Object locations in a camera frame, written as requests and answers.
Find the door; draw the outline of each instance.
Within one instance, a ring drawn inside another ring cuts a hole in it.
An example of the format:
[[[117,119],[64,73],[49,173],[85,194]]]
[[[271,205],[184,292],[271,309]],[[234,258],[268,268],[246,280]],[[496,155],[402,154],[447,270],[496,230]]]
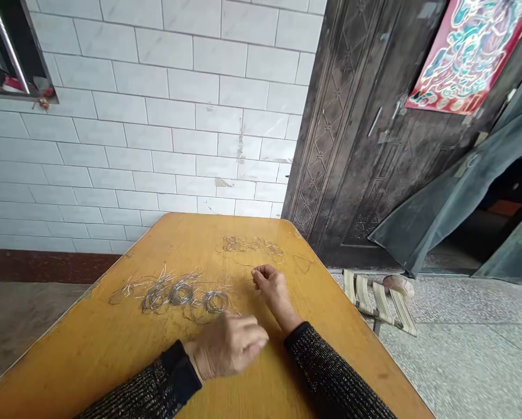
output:
[[[367,236],[488,131],[522,79],[522,40],[476,117],[404,107],[446,1],[329,0],[283,217],[324,264],[400,269]]]

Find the wooden table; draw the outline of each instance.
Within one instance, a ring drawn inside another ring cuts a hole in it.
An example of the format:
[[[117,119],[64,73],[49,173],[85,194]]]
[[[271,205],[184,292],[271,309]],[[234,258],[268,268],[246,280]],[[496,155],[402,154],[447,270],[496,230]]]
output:
[[[108,303],[131,275],[179,274],[234,286],[234,310],[255,315],[271,340],[238,377],[207,382],[178,418],[312,417],[282,334],[251,283],[250,267],[274,263],[263,252],[219,252],[221,236],[262,237],[278,244],[299,314],[372,386],[399,418],[433,415],[295,227],[286,220],[168,214],[140,239],[0,379],[0,419],[67,418],[130,378],[176,339],[200,326],[181,307],[142,314],[141,300]]]

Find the colorful painting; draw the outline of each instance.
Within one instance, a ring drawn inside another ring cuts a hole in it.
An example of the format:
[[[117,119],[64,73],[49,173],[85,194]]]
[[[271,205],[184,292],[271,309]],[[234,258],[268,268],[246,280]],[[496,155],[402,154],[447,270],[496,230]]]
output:
[[[451,0],[406,107],[472,115],[522,35],[522,0]]]

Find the brown baseboard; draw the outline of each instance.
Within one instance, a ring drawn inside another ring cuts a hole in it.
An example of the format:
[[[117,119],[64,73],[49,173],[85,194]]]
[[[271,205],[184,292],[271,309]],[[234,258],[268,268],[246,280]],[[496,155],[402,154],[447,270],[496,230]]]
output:
[[[0,249],[0,281],[92,284],[120,257]]]

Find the sleeve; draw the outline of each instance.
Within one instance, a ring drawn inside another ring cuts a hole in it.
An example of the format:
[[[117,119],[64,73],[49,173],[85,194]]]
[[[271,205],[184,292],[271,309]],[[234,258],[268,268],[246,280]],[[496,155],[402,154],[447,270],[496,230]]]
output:
[[[308,322],[284,341],[321,417],[392,419],[395,415]]]
[[[86,408],[79,419],[169,419],[202,388],[180,340],[148,367]]]

